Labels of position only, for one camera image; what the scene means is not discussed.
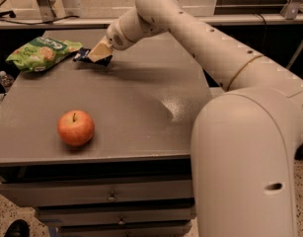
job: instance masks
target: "floor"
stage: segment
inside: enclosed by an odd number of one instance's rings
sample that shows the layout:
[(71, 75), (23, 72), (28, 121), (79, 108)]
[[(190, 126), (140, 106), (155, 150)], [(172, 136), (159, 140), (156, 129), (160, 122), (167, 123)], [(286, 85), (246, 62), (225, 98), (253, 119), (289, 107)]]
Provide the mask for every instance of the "floor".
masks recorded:
[[(194, 0), (185, 0), (186, 8), (193, 10)], [(209, 1), (208, 5), (200, 5), (196, 7), (198, 14), (211, 14), (213, 9), (213, 2)], [(84, 17), (118, 17), (128, 7), (132, 6), (134, 0), (81, 0)], [(38, 18), (39, 11), (36, 0), (9, 0), (0, 9), (0, 11), (13, 9), (18, 18), (26, 19), (27, 17)], [(58, 16), (64, 15), (62, 4), (57, 0), (56, 9)], [(299, 237), (303, 237), (303, 161), (295, 161), (295, 189), (296, 189), (296, 203), (297, 203), (297, 219), (298, 219), (298, 232)], [(0, 237), (4, 234), (9, 225), (16, 219), (25, 219), (30, 224), (31, 237), (49, 237), (48, 229), (35, 218), (35, 211), (33, 208), (18, 208), (4, 197), (0, 196)], [(196, 220), (193, 221), (193, 228), (186, 235), (188, 237), (196, 237), (197, 228)]]

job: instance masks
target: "desk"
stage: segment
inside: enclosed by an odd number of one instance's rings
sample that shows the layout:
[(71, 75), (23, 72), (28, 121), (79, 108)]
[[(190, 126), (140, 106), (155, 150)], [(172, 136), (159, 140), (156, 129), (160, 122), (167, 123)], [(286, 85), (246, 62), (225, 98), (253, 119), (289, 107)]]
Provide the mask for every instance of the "desk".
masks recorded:
[[(104, 32), (44, 35), (92, 47)], [(200, 66), (168, 34), (115, 51), (108, 67), (68, 57), (21, 73), (0, 106), (0, 194), (62, 236), (182, 234), (194, 217), (192, 125), (210, 99)], [(75, 109), (96, 124), (77, 149), (56, 132)]]

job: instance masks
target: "red apple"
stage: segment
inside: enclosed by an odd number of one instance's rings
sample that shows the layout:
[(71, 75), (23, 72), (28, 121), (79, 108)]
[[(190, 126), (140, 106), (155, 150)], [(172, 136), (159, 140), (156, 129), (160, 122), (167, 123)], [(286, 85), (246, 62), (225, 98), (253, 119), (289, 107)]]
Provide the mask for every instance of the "red apple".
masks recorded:
[(61, 139), (71, 146), (82, 146), (94, 134), (95, 125), (89, 114), (83, 111), (70, 111), (58, 121), (57, 131)]

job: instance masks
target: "chip bag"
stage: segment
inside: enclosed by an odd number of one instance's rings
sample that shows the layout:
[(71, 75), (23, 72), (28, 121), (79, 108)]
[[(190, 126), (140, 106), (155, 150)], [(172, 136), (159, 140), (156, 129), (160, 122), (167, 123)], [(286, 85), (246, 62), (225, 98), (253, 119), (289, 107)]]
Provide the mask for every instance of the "chip bag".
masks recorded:
[(37, 37), (13, 51), (6, 62), (14, 63), (25, 72), (40, 72), (59, 63), (81, 47), (80, 42)]

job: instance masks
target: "green bag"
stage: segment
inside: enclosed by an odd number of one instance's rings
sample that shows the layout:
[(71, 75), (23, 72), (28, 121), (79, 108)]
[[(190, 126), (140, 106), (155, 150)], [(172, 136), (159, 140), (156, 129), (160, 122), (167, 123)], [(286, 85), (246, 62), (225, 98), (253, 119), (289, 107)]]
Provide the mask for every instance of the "green bag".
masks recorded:
[(6, 62), (14, 63), (25, 72), (40, 72), (59, 63), (81, 47), (80, 42), (37, 37), (13, 51)]

